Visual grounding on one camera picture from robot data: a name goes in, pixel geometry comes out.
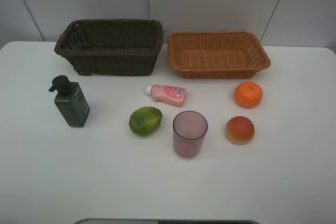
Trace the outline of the pink lotion bottle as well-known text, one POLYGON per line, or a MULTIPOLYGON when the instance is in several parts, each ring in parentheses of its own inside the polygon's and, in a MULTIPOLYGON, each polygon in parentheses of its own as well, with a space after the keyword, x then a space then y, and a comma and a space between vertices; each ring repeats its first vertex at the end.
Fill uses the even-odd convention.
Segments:
POLYGON ((186 89, 184 88, 157 84, 146 86, 145 93, 154 101, 164 102, 174 106, 183 106, 186 97, 186 89))

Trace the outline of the green lime fruit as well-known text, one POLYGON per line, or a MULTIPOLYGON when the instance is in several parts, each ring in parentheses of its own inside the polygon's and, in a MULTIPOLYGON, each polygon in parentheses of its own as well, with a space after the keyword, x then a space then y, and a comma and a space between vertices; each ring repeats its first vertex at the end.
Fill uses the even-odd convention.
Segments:
POLYGON ((148 136, 158 129, 162 117, 162 112, 155 107, 139 108, 130 115, 130 130, 136 135, 148 136))

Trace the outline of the translucent purple plastic cup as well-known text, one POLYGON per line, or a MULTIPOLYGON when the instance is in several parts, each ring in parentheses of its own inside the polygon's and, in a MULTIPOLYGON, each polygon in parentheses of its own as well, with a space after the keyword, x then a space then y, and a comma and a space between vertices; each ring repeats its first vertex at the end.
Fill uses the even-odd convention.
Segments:
POLYGON ((198 112, 183 111, 173 120, 173 149, 183 158, 199 154, 208 130, 207 120, 198 112))

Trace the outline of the red yellow peach fruit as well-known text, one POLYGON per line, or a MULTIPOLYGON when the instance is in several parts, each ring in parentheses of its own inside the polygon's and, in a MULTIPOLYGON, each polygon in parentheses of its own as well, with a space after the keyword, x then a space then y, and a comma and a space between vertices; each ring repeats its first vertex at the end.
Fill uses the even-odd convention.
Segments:
POLYGON ((227 139, 235 145, 245 145, 249 143, 255 134, 255 127, 252 121, 244 116, 231 118, 225 126, 227 139))

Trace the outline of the orange tangerine fruit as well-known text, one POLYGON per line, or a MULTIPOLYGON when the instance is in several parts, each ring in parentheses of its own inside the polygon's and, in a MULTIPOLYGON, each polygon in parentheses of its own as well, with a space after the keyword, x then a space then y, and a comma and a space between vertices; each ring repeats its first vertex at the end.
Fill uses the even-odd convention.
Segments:
POLYGON ((234 91, 235 103, 246 109, 256 107, 262 98, 262 88, 255 82, 243 82, 239 84, 234 91))

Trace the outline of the orange wicker basket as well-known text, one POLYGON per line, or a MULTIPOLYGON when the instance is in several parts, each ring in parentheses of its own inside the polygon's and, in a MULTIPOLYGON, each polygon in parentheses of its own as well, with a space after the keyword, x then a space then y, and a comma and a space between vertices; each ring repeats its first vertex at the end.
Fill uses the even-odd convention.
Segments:
POLYGON ((270 67, 258 38, 247 31, 179 31, 167 39, 170 66, 186 79, 249 79, 270 67))

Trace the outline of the dark brown wicker basket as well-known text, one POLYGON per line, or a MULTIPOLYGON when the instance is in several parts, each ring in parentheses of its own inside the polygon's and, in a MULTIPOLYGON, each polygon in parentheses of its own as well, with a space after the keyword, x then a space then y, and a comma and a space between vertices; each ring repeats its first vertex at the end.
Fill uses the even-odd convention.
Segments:
POLYGON ((159 21, 81 19, 68 25, 54 51, 81 76, 149 76, 162 46, 159 21))

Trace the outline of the dark green pump bottle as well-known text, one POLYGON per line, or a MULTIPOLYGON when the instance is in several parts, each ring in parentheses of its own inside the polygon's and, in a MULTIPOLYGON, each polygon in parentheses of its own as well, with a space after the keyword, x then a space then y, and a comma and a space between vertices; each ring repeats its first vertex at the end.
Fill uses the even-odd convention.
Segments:
POLYGON ((84 127, 90 108, 77 82, 60 75, 52 80, 49 92, 57 91, 54 103, 70 127, 84 127))

